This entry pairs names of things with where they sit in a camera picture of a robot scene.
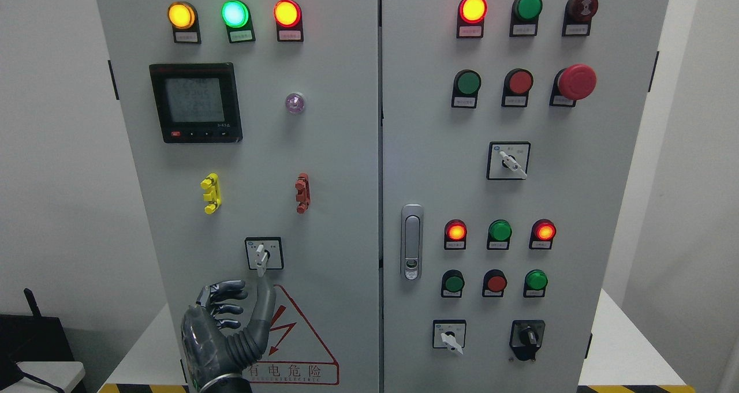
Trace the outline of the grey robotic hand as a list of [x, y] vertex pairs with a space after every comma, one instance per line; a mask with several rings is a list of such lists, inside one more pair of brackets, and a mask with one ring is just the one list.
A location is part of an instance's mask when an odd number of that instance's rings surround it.
[[266, 351], [275, 306], [274, 285], [267, 275], [258, 279], [257, 301], [245, 329], [226, 336], [221, 330], [238, 329], [240, 322], [216, 318], [219, 314], [243, 312], [242, 307], [225, 301], [247, 298], [245, 285], [243, 280], [227, 280], [203, 287], [195, 304], [189, 306], [183, 316], [183, 351], [190, 384], [196, 392], [215, 377], [242, 374]]

